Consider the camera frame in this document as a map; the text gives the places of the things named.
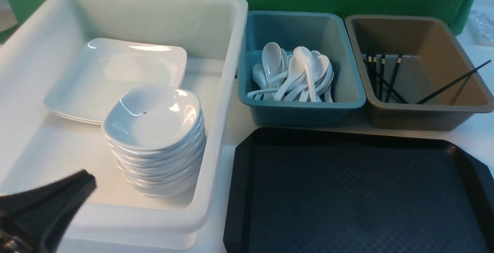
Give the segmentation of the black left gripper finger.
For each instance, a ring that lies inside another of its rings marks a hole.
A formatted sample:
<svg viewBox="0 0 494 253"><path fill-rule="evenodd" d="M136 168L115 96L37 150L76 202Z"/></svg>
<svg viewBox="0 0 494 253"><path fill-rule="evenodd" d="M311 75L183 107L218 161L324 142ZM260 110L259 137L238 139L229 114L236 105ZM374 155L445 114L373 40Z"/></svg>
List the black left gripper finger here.
<svg viewBox="0 0 494 253"><path fill-rule="evenodd" d="M2 253L56 253L70 223L96 190L86 170L0 198Z"/></svg>

